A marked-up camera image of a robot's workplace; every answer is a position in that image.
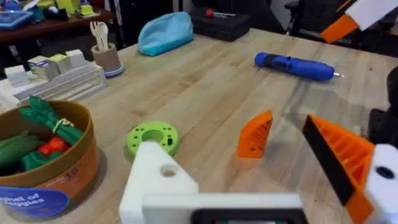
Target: blue label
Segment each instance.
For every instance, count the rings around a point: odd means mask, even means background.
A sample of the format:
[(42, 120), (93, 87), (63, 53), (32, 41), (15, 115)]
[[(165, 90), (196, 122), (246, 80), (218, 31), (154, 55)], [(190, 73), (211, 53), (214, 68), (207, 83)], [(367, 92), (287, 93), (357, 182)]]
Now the blue label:
[(48, 217), (63, 211), (69, 197), (58, 190), (0, 187), (0, 201), (23, 215)]

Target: yellow string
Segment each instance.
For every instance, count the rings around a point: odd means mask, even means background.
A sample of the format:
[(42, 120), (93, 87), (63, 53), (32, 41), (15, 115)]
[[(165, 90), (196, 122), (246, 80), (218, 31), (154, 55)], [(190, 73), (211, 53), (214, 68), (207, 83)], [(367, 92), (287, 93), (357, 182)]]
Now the yellow string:
[(71, 127), (75, 126), (72, 122), (68, 121), (66, 118), (62, 118), (61, 120), (57, 121), (57, 123), (55, 124), (55, 127), (52, 130), (53, 134), (55, 134), (55, 132), (57, 131), (57, 129), (61, 124), (70, 125)]

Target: blue cordless screwdriver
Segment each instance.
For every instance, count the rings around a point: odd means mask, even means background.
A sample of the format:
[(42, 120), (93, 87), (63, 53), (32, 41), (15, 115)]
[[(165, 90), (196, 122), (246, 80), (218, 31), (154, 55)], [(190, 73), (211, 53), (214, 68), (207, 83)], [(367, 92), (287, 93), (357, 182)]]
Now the blue cordless screwdriver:
[(285, 57), (275, 54), (260, 52), (254, 58), (259, 67), (268, 67), (318, 81), (331, 80), (333, 77), (344, 77), (335, 72), (332, 66), (325, 63), (303, 60), (299, 58)]

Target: circular hole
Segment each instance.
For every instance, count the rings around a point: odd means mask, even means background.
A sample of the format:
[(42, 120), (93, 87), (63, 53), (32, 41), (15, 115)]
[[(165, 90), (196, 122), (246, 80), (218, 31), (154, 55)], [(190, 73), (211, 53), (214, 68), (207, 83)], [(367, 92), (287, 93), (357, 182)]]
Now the circular hole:
[(162, 131), (159, 130), (149, 130), (146, 131), (144, 134), (142, 134), (142, 140), (143, 141), (148, 141), (148, 140), (155, 140), (157, 142), (161, 142), (164, 138), (164, 134)]
[(391, 171), (387, 167), (383, 167), (383, 166), (376, 167), (376, 172), (380, 176), (382, 176), (382, 177), (384, 177), (386, 179), (394, 179), (395, 178), (395, 175), (394, 175), (393, 171)]
[(178, 168), (175, 165), (164, 165), (160, 168), (160, 174), (164, 177), (173, 177), (177, 173)]

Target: black toolbox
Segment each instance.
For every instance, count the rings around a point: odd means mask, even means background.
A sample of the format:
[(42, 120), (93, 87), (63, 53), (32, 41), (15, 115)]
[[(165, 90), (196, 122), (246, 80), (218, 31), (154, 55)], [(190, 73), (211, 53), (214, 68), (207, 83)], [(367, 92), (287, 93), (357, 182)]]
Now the black toolbox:
[(193, 32), (221, 40), (234, 41), (243, 36), (250, 29), (249, 15), (236, 14), (236, 16), (207, 17), (207, 8), (195, 9), (191, 12)]

